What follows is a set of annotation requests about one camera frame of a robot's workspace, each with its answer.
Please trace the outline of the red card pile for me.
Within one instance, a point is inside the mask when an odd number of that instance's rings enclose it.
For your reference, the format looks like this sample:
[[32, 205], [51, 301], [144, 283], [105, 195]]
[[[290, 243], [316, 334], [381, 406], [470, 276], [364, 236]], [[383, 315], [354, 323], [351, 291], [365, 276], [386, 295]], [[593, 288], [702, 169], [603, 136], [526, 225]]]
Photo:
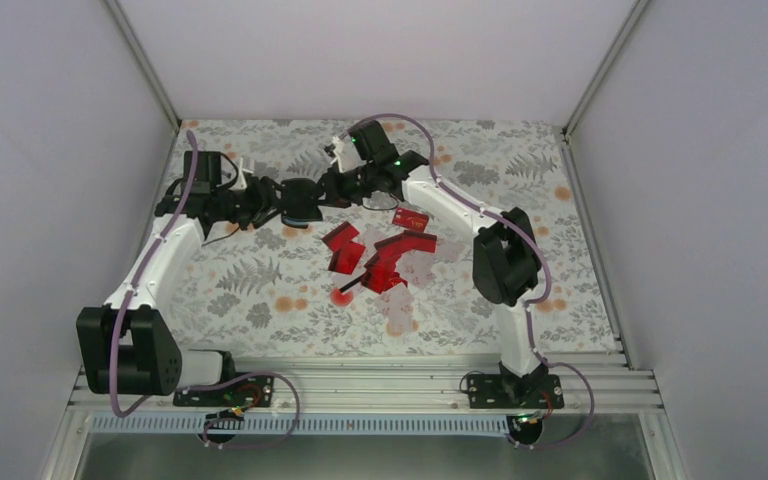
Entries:
[[396, 270], [400, 255], [383, 257], [375, 254], [365, 264], [361, 276], [361, 285], [375, 293], [384, 293], [398, 285], [407, 285], [407, 281]]

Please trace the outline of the black leather card holder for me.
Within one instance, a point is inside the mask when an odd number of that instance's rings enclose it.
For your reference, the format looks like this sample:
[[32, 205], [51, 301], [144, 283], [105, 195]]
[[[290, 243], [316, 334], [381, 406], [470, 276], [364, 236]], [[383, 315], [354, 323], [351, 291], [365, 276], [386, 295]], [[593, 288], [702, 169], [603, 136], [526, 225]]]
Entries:
[[319, 208], [321, 188], [312, 179], [287, 179], [280, 183], [280, 219], [288, 227], [305, 229], [323, 220]]

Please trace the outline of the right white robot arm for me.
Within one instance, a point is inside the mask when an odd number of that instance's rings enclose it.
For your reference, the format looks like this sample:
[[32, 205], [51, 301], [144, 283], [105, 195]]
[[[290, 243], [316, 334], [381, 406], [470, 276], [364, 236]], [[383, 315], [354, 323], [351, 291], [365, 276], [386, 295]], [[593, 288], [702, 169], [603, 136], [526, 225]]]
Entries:
[[517, 304], [537, 286], [538, 273], [548, 268], [537, 252], [527, 214], [479, 202], [446, 183], [428, 159], [411, 150], [387, 153], [381, 163], [365, 160], [353, 170], [343, 168], [345, 155], [335, 146], [325, 152], [330, 167], [323, 181], [329, 200], [361, 203], [376, 191], [389, 193], [472, 241], [473, 284], [494, 305], [500, 332], [503, 397], [515, 407], [530, 404], [538, 397], [548, 368], [535, 352], [527, 314], [519, 313]]

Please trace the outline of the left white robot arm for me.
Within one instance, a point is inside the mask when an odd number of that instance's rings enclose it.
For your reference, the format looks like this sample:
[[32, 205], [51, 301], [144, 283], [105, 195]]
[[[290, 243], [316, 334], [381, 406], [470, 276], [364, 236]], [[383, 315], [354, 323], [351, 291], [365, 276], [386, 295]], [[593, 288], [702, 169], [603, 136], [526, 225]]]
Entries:
[[76, 321], [87, 383], [96, 394], [166, 396], [198, 385], [215, 405], [230, 402], [238, 377], [229, 356], [185, 350], [166, 322], [178, 280], [216, 223], [260, 227], [277, 213], [274, 182], [244, 176], [243, 190], [216, 187], [182, 195], [173, 183], [155, 208], [151, 235], [122, 284]]

